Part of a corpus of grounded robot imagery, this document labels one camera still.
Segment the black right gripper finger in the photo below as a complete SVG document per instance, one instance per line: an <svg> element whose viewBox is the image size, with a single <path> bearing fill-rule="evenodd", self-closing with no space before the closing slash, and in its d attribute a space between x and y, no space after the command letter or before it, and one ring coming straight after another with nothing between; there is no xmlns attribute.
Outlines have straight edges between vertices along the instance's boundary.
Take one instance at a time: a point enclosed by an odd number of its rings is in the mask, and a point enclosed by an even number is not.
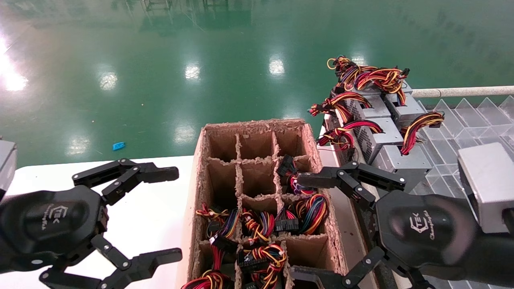
<svg viewBox="0 0 514 289"><path fill-rule="evenodd" d="M432 255L435 251L423 248L420 255L424 258ZM312 267L300 267L294 265L290 269L292 278L301 281L315 283L318 289L360 289L359 284L375 267L384 260L388 260L388 251L381 247L373 248L357 265L355 265L346 275L340 275L334 271L325 269L316 269ZM406 276L409 278L412 286L410 289L435 289L430 282L423 278L421 272L416 267L409 267Z"/></svg>

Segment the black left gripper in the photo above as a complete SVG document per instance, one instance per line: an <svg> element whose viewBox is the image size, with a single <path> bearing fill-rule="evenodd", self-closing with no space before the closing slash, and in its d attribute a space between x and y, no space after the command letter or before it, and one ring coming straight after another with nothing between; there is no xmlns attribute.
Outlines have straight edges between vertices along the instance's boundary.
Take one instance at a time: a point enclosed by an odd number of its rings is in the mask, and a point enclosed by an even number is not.
<svg viewBox="0 0 514 289"><path fill-rule="evenodd" d="M140 183L179 178L177 167L157 167L119 159L72 176L65 191L36 191L1 201L1 273L74 266L95 248L91 241L107 230L108 209ZM91 188L113 181L102 196Z"/></svg>

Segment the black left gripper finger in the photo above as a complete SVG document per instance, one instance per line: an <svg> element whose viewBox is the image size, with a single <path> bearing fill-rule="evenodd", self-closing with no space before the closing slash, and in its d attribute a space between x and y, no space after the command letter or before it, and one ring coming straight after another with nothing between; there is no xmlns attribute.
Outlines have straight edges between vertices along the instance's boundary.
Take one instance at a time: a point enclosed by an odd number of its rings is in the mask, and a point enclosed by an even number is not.
<svg viewBox="0 0 514 289"><path fill-rule="evenodd" d="M180 248L147 252L128 259L102 235L93 237L90 243L116 267L111 275L101 280L68 274L65 266L55 265L40 275L40 282L50 289L125 289L133 282L152 278L160 265L182 260Z"/></svg>

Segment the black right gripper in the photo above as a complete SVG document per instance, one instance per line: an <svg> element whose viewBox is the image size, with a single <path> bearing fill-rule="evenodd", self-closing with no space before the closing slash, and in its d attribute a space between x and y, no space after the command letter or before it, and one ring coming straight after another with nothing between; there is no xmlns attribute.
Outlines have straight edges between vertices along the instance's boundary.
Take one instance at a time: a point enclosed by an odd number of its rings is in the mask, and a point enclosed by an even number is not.
<svg viewBox="0 0 514 289"><path fill-rule="evenodd" d="M481 228L464 199L406 194L403 177L357 162L299 173L297 183L337 188L360 208L372 212L375 207L379 243L396 267L435 277L466 276L465 263ZM390 193L376 202L362 183Z"/></svg>

